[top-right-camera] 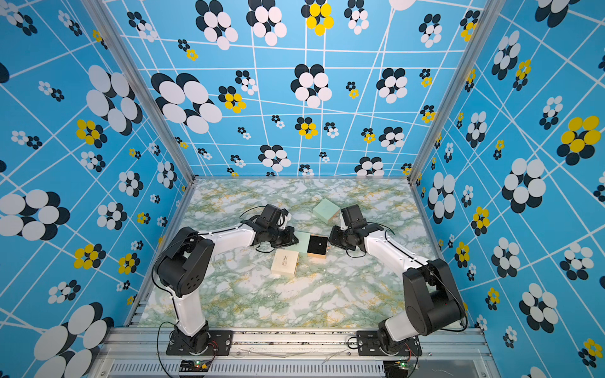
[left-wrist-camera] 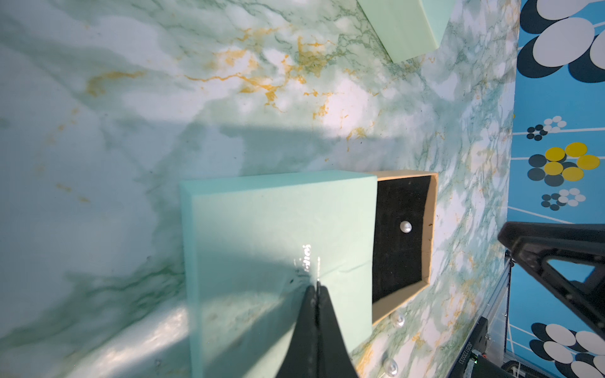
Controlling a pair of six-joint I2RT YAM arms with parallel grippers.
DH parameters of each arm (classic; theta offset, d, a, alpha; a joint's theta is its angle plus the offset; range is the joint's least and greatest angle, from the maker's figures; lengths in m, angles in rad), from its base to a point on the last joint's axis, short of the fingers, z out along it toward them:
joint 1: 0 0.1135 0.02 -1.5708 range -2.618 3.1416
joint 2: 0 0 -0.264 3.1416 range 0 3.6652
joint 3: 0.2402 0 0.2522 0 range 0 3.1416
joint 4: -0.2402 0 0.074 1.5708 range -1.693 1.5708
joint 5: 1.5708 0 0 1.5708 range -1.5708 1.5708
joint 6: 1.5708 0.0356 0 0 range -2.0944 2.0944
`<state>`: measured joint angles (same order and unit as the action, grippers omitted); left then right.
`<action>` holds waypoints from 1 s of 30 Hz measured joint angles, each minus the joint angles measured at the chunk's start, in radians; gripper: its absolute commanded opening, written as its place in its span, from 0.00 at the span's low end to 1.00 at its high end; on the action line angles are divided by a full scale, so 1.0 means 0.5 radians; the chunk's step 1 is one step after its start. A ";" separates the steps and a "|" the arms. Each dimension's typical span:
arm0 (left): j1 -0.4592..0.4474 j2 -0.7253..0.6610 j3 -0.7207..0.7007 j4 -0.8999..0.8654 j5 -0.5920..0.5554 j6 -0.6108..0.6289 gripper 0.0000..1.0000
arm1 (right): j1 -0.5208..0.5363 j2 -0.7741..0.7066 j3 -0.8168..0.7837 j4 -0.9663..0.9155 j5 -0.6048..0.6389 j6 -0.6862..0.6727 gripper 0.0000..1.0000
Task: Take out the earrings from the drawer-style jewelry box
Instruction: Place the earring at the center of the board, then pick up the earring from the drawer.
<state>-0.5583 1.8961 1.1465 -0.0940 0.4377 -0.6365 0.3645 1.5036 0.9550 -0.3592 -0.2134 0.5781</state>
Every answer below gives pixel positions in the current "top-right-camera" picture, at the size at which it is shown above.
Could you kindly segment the cream drawer jewelry box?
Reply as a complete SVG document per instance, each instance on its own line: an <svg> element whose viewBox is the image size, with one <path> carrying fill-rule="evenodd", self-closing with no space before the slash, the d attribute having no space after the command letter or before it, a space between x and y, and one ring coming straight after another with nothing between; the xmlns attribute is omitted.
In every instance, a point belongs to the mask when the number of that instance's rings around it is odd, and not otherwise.
<svg viewBox="0 0 605 378"><path fill-rule="evenodd" d="M298 261L299 252L283 249L276 250L271 266L271 272L285 277L294 277L296 275Z"/></svg>

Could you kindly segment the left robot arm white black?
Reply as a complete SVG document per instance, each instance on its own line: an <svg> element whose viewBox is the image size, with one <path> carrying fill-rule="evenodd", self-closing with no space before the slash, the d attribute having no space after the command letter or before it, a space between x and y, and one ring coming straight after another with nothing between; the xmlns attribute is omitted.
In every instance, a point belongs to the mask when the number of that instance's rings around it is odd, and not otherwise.
<svg viewBox="0 0 605 378"><path fill-rule="evenodd" d="M171 294L176 327L183 335L193 337L207 326L199 287L213 255L264 242L278 249L297 244L299 240L291 226L263 228L247 221L217 232L202 233L190 227L181 228L154 263L154 272Z"/></svg>

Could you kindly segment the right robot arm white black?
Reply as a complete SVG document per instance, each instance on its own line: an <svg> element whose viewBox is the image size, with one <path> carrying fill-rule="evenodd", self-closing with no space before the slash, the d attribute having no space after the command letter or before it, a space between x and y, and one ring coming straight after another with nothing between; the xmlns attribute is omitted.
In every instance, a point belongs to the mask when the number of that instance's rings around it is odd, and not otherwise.
<svg viewBox="0 0 605 378"><path fill-rule="evenodd" d="M381 225L335 226L329 243L346 251L359 249L402 279L404 310L381 321L378 327L384 348L430 335L466 318L449 265L440 258L428 260L416 255L390 239Z"/></svg>

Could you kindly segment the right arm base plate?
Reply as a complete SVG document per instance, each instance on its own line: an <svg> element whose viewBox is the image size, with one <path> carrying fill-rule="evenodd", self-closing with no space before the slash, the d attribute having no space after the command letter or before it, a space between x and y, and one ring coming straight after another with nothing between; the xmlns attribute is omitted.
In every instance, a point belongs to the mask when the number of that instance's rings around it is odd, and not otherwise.
<svg viewBox="0 0 605 378"><path fill-rule="evenodd" d="M422 348L416 337L393 341L386 331L357 331L348 345L361 357L404 357L422 356Z"/></svg>

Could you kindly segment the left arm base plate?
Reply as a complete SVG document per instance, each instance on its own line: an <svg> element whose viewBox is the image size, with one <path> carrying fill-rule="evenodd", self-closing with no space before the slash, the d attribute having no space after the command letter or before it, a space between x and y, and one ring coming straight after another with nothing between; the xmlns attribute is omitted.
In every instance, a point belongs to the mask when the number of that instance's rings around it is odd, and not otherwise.
<svg viewBox="0 0 605 378"><path fill-rule="evenodd" d="M187 336L179 329L170 334L166 348L169 356L227 356L233 345L234 332L230 330L202 331L198 335Z"/></svg>

